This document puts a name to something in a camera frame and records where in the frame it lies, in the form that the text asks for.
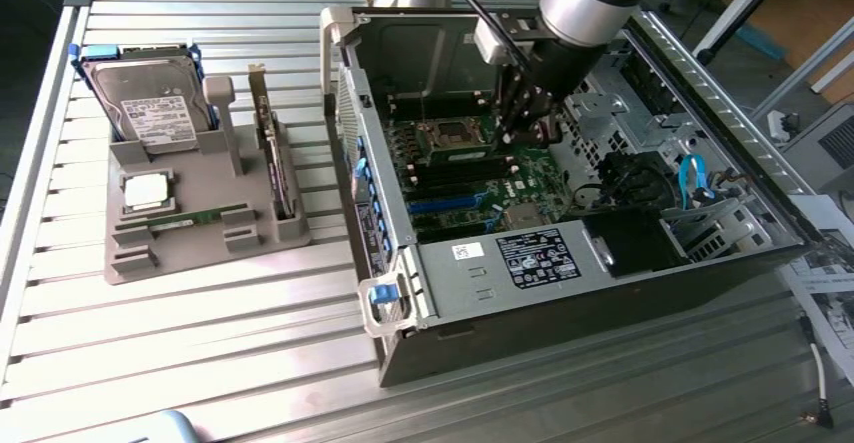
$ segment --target hard drive label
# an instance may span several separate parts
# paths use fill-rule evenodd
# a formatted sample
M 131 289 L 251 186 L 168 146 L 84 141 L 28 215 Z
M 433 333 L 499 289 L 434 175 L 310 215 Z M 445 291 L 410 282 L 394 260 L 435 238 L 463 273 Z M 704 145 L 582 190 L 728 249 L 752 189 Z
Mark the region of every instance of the hard drive label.
M 531 288 L 582 276 L 557 228 L 495 241 L 517 288 Z
M 196 138 L 183 96 L 124 100 L 122 107 L 143 146 L 178 143 Z

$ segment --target white cable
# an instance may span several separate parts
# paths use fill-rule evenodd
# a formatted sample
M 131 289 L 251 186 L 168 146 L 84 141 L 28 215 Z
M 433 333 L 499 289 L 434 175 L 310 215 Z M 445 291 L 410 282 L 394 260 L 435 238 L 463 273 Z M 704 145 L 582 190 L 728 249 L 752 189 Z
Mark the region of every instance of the white cable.
M 810 343 L 813 349 L 813 357 L 816 358 L 816 366 L 818 366 L 818 398 L 828 399 L 828 388 L 825 387 L 825 364 L 822 363 L 822 355 L 818 352 L 816 343 Z

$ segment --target floor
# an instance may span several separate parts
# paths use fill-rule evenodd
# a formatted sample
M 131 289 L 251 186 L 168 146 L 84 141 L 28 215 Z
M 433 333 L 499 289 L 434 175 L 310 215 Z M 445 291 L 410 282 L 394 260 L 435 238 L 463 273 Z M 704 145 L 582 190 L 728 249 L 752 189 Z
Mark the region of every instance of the floor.
M 645 0 L 645 4 L 657 8 L 661 1 Z M 4 68 L 6 75 L 14 75 L 0 79 L 0 108 L 4 109 L 0 114 L 0 172 L 14 175 L 63 0 L 0 2 L 6 9 L 0 17 L 0 67 Z M 674 0 L 670 12 L 662 14 L 674 31 L 684 31 L 704 2 L 705 0 Z M 714 23 L 714 6 L 710 5 L 710 10 L 700 15 L 685 36 L 689 47 L 700 41 Z M 733 39 L 726 45 L 710 68 L 746 110 L 762 101 L 792 73 L 792 68 L 785 62 L 766 57 L 738 39 Z M 801 121 L 806 123 L 829 107 L 825 100 L 809 91 L 806 85 L 792 93 L 781 106 L 782 111 L 798 112 Z M 0 198 L 7 197 L 11 183 L 10 177 L 0 177 Z

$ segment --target gray parts tray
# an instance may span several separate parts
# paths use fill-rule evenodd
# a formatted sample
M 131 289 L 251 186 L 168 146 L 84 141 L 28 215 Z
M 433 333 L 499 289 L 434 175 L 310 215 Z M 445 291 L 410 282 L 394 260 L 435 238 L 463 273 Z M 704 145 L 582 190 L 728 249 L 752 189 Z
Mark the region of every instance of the gray parts tray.
M 287 130 L 282 125 L 279 128 L 282 153 L 285 159 L 290 160 Z M 138 142 L 111 144 L 104 265 L 104 277 L 110 284 L 127 283 L 309 244 L 311 234 L 294 165 L 290 161 L 286 164 L 286 178 L 295 201 L 295 217 L 281 221 L 271 206 L 270 176 L 265 152 L 258 146 L 255 126 L 235 128 L 234 136 L 243 170 L 239 176 L 235 176 L 222 130 L 199 135 L 198 151 L 156 155 L 151 161 L 134 158 L 134 155 L 140 155 L 132 148 Z M 160 211 L 147 210 L 139 215 L 170 218 L 174 224 L 168 229 L 163 229 L 163 224 L 140 226 L 146 220 L 128 219 L 124 214 L 124 178 L 147 173 L 168 175 L 171 198 L 164 206 L 172 208 L 172 213 L 167 209 L 164 216 Z M 194 219 L 187 214 L 194 213 L 203 224 L 187 223 Z

